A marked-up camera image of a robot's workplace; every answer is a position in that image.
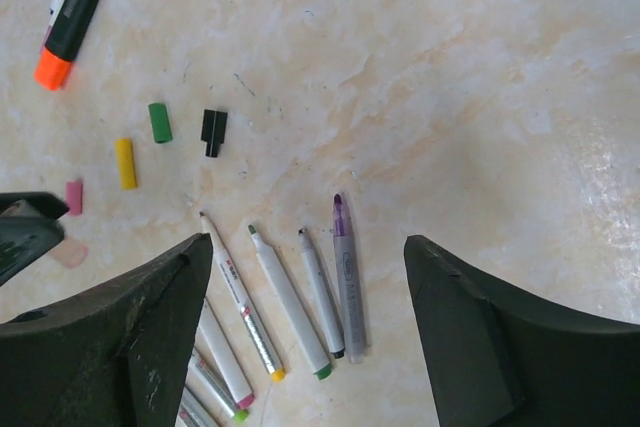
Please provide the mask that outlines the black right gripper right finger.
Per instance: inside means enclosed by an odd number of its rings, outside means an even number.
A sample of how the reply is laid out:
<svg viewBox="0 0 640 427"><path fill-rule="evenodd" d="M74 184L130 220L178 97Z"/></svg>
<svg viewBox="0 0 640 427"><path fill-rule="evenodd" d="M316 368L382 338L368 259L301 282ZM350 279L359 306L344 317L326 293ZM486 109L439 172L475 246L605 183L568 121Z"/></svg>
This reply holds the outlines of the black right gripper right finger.
<svg viewBox="0 0 640 427"><path fill-rule="evenodd" d="M440 425L638 425L638 325L541 298L420 235L404 260Z"/></svg>

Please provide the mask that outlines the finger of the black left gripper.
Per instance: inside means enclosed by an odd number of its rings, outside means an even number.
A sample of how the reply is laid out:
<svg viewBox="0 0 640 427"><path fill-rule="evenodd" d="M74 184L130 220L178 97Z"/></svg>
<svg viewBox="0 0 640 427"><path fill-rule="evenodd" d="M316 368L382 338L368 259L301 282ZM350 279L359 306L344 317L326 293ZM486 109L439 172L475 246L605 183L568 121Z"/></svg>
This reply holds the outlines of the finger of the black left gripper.
<svg viewBox="0 0 640 427"><path fill-rule="evenodd" d="M68 211L50 192L1 194L2 285L64 240L59 218Z"/></svg>

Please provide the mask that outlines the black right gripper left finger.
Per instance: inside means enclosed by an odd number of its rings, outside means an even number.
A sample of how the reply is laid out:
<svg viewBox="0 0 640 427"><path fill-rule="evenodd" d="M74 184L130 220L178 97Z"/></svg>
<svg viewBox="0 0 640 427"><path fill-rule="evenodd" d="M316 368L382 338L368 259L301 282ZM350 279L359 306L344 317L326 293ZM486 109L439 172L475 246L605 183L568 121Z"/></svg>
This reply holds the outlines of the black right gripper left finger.
<svg viewBox="0 0 640 427"><path fill-rule="evenodd" d="M196 234L2 324L2 425L174 425L211 263Z"/></svg>

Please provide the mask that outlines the clear pink pen cap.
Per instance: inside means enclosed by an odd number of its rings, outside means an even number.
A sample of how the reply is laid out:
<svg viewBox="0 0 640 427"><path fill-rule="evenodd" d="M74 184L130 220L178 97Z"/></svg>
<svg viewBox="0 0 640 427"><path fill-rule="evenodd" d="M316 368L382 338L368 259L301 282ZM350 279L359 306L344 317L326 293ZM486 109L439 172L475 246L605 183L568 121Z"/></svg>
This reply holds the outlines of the clear pink pen cap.
<svg viewBox="0 0 640 427"><path fill-rule="evenodd" d="M67 268L80 266L88 255L88 247L74 238L67 238L49 251L50 256Z"/></svg>

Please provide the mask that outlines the pink marker cap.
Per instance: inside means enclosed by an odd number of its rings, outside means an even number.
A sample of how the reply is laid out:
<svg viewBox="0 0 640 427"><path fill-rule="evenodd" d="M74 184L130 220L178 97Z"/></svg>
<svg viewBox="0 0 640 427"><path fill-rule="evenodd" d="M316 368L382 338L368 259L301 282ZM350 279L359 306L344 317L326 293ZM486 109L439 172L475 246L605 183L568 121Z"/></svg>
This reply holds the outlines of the pink marker cap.
<svg viewBox="0 0 640 427"><path fill-rule="evenodd" d="M83 213L83 181L75 179L65 184L65 202L70 216L80 216Z"/></svg>

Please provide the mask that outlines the light green capped marker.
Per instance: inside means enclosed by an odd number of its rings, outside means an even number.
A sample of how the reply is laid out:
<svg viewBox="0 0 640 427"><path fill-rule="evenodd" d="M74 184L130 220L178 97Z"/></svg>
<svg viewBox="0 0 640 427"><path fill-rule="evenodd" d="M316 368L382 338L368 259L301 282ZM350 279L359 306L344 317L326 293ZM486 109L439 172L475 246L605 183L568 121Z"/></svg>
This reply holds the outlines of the light green capped marker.
<svg viewBox="0 0 640 427"><path fill-rule="evenodd" d="M246 421L249 416L248 411L241 409L236 404L222 380L213 372L195 348L192 349L189 369L229 417L238 424Z"/></svg>

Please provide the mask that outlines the pink capped marker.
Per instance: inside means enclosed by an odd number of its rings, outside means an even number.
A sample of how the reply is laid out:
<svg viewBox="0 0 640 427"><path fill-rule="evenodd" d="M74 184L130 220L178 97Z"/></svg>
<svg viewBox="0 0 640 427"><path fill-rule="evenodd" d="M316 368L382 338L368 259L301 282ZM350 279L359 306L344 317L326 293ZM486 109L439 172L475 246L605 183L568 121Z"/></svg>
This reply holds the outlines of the pink capped marker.
<svg viewBox="0 0 640 427"><path fill-rule="evenodd" d="M231 397L238 407L248 409L255 401L254 392L207 299L203 301L198 329Z"/></svg>

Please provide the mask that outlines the yellow capped marker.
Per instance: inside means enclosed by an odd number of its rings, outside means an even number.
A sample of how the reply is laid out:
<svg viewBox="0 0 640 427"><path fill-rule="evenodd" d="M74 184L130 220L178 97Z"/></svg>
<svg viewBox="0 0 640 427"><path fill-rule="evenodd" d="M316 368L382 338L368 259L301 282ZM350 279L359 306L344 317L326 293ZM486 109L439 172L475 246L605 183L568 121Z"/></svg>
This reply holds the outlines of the yellow capped marker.
<svg viewBox="0 0 640 427"><path fill-rule="evenodd" d="M199 212L203 232L210 236L213 247L214 264L224 278L231 293L236 308L248 331L248 334L256 348L261 362L273 382L281 382L285 379L284 365L277 353L271 338L265 328L259 313L242 282L238 269L221 240L216 226L212 220L202 211Z"/></svg>

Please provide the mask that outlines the dark green marker cap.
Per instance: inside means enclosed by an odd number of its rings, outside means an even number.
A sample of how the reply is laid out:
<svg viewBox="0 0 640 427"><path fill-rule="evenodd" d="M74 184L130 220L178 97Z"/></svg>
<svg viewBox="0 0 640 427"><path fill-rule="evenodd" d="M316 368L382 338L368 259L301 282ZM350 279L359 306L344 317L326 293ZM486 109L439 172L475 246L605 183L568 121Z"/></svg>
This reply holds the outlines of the dark green marker cap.
<svg viewBox="0 0 640 427"><path fill-rule="evenodd" d="M171 142L173 134L166 105L159 102L151 103L148 105L148 112L154 141L157 144Z"/></svg>

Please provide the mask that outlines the grey purple pen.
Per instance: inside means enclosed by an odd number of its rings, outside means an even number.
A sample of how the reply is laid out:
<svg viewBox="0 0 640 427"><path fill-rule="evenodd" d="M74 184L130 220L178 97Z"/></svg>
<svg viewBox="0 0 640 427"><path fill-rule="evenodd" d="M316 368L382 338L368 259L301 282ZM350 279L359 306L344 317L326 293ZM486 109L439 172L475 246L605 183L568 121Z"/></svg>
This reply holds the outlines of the grey purple pen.
<svg viewBox="0 0 640 427"><path fill-rule="evenodd" d="M360 364L366 351L365 319L354 232L348 206L341 194L335 194L333 198L333 223L345 354L351 364Z"/></svg>

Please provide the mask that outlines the dark green capped marker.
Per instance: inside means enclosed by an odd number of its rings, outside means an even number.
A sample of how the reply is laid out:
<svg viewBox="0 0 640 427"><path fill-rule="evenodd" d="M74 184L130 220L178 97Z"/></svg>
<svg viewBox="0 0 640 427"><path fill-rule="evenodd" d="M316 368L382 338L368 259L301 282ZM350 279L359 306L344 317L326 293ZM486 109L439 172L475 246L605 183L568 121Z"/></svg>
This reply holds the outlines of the dark green capped marker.
<svg viewBox="0 0 640 427"><path fill-rule="evenodd" d="M318 380L325 380L332 373L331 361L282 263L275 250L264 241L253 225L248 225L248 231L256 249L257 259L284 309L311 371Z"/></svg>

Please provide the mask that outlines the black capped white marker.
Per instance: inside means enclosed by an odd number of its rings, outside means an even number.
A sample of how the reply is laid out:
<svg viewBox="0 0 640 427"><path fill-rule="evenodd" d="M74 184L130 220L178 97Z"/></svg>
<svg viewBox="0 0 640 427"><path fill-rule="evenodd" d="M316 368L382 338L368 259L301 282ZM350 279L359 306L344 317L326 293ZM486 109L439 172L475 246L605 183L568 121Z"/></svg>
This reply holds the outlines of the black capped white marker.
<svg viewBox="0 0 640 427"><path fill-rule="evenodd" d="M304 263L313 300L315 302L320 325L334 359L341 359L345 355L342 331L329 293L323 269L319 263L312 239L305 228L298 231L301 246L301 257Z"/></svg>

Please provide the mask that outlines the orange highlighter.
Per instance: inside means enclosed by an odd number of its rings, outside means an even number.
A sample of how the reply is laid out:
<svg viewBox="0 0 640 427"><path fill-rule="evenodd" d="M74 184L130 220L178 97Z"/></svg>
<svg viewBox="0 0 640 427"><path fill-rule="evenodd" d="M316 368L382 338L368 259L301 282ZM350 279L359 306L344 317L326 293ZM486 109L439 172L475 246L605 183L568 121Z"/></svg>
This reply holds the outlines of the orange highlighter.
<svg viewBox="0 0 640 427"><path fill-rule="evenodd" d="M66 82L99 0L64 0L40 54L34 79L55 91Z"/></svg>

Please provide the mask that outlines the black marker cap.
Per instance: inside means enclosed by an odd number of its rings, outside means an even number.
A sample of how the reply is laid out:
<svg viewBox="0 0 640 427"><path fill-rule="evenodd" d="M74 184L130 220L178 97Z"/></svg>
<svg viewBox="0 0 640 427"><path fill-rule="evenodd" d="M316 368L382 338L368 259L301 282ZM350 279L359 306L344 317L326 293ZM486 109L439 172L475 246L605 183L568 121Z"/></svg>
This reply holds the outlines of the black marker cap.
<svg viewBox="0 0 640 427"><path fill-rule="evenodd" d="M201 129L201 140L206 144L205 155L216 158L225 141L228 113L205 109Z"/></svg>

